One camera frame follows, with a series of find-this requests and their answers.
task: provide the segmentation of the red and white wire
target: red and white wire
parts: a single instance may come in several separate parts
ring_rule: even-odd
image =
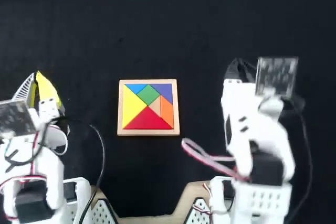
[[[4,182],[2,182],[0,184],[0,192],[2,191],[2,189],[4,188],[4,186],[10,182],[10,181],[26,181],[26,180],[43,180],[43,181],[47,181],[47,178],[45,176],[39,176],[39,175],[26,175],[26,176],[16,176],[16,177],[12,177],[9,178],[7,180],[5,180]]]
[[[200,161],[204,165],[210,166],[212,169],[226,174],[228,176],[234,177],[238,180],[245,180],[246,178],[240,176],[237,172],[230,169],[229,167],[220,164],[218,161],[222,162],[232,162],[235,159],[229,156],[211,156],[207,154],[199,145],[190,140],[189,138],[182,139],[181,146],[188,155],[192,156],[194,159]]]

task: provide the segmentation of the tan triangle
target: tan triangle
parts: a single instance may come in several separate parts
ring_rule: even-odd
[[[161,116],[160,97],[156,98],[149,107],[158,115]]]

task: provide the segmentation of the metal plate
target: metal plate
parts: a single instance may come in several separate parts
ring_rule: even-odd
[[[290,98],[293,93],[298,58],[259,58],[256,95]]]
[[[0,134],[23,136],[36,133],[25,101],[0,102]]]

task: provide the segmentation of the black cable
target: black cable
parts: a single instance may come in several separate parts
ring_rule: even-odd
[[[90,206],[91,206],[91,203],[93,201],[93,199],[95,198],[96,194],[97,194],[97,191],[98,191],[98,188],[100,186],[100,183],[102,181],[102,178],[103,178],[103,175],[104,175],[104,171],[105,171],[105,144],[104,144],[104,141],[103,141],[103,138],[101,137],[99,131],[97,130],[96,127],[94,127],[93,125],[89,124],[89,126],[97,133],[98,137],[99,137],[99,140],[100,140],[100,143],[101,143],[101,147],[102,147],[102,152],[103,152],[103,160],[102,160],[102,165],[101,165],[101,172],[100,172],[100,175],[98,177],[98,180],[97,180],[97,183],[96,183],[96,188],[94,189],[92,195],[91,195],[91,198],[89,199],[88,203],[86,204],[84,210],[83,210],[83,213],[79,219],[79,222],[78,224],[82,224],[83,221],[84,221],[84,218],[85,218],[85,215],[87,213],[87,211],[89,210]]]
[[[259,107],[258,110],[260,109],[261,105],[264,104],[266,101],[268,101],[271,97],[267,97],[264,98]],[[306,146],[306,151],[307,151],[307,155],[308,155],[308,168],[309,168],[309,175],[308,175],[308,183],[307,183],[307,187],[306,187],[306,192],[304,193],[303,197],[301,198],[301,200],[299,201],[299,203],[296,205],[296,207],[294,208],[294,210],[287,216],[287,219],[285,221],[285,224],[290,224],[290,222],[293,220],[293,218],[295,217],[295,215],[298,213],[298,211],[300,210],[300,208],[302,207],[303,203],[305,203],[305,201],[307,200],[309,193],[311,191],[311,185],[312,185],[312,181],[313,181],[313,162],[312,162],[312,158],[311,158],[311,150],[310,150],[310,145],[309,145],[309,141],[308,141],[308,133],[307,133],[307,127],[306,127],[306,122],[304,121],[304,117],[300,111],[300,108],[298,108],[296,106],[296,104],[291,100],[288,99],[286,97],[282,97],[283,100],[288,101],[291,106],[293,107],[293,109],[295,110],[296,114],[300,117],[300,121],[302,124],[302,133],[303,133],[303,139],[305,141],[305,146]]]

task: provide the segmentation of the black cloth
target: black cloth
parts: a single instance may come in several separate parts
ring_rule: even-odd
[[[188,182],[218,175],[181,149],[187,136],[225,154],[220,104],[226,67],[236,57],[298,56],[296,92],[314,164],[309,199],[293,223],[332,223],[336,47],[333,0],[0,0],[1,100],[40,70],[68,115],[96,125],[107,146],[101,189],[121,217],[171,214]],[[175,78],[181,136],[117,136],[120,79]],[[296,159],[291,209],[307,184],[301,124],[286,122]],[[101,147],[71,125],[65,177],[92,184]]]

